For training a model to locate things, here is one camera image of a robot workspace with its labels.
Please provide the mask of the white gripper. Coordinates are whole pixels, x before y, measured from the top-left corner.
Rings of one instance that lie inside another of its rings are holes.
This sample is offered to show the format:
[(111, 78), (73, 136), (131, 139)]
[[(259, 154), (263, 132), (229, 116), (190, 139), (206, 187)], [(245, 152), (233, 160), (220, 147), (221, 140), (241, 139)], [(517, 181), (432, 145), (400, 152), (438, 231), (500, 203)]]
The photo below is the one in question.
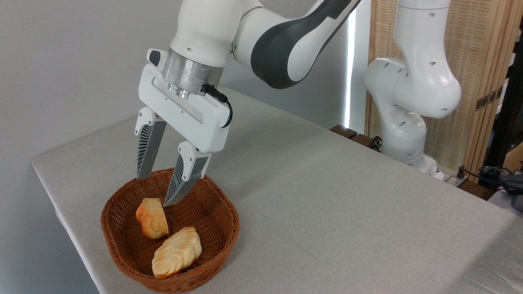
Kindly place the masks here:
[(151, 176), (167, 123), (187, 141), (178, 145), (178, 159), (164, 207), (179, 203), (198, 179), (204, 178), (210, 153), (224, 148), (230, 110), (204, 92), (217, 86), (222, 68), (191, 61), (173, 50), (149, 49), (139, 98), (148, 107), (139, 111), (134, 133), (139, 137), (137, 179)]

